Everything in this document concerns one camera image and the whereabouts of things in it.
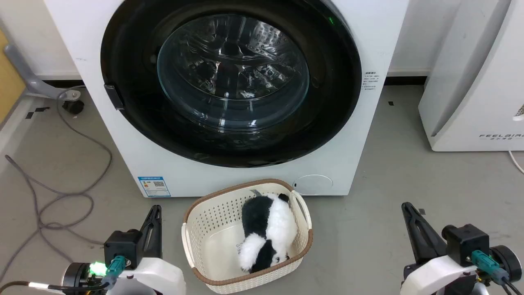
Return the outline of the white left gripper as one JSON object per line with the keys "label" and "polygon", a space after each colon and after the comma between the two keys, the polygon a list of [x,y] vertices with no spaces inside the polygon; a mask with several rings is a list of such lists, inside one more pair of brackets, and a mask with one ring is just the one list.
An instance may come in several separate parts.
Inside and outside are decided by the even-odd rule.
{"label": "white left gripper", "polygon": [[163,259],[162,208],[153,205],[142,228],[143,259],[134,270],[124,270],[108,295],[185,295],[187,286],[180,268]]}

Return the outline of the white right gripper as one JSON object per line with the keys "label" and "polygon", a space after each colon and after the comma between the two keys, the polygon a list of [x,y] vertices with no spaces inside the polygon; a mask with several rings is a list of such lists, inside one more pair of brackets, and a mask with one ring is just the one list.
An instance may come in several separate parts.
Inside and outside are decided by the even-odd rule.
{"label": "white right gripper", "polygon": [[401,295],[431,295],[477,267],[463,267],[446,255],[447,244],[409,202],[402,203],[401,210],[411,242],[416,264],[431,259],[410,273],[400,289]]}

